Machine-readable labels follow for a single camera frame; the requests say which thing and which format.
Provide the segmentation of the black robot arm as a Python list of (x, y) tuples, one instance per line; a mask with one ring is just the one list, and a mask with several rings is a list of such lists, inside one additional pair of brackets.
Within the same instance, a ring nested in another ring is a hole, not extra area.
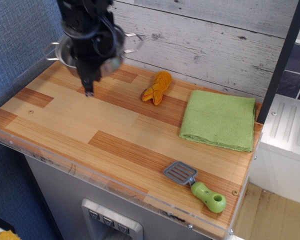
[(59, 0), (61, 26), (72, 41), (72, 57), (87, 97), (101, 79), (101, 65), (117, 52), (112, 0)]

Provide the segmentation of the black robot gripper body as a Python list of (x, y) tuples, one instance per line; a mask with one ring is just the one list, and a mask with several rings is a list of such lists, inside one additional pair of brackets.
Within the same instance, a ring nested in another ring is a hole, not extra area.
[(100, 66), (115, 56), (115, 26), (97, 24), (95, 26), (75, 25), (69, 28), (76, 67), (83, 80), (99, 81)]

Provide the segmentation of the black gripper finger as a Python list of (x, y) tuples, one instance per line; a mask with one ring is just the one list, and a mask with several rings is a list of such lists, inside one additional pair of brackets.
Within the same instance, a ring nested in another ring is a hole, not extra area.
[(93, 97), (94, 96), (94, 84), (93, 81), (90, 79), (84, 79), (82, 81), (82, 86), (84, 87), (85, 95), (87, 97)]

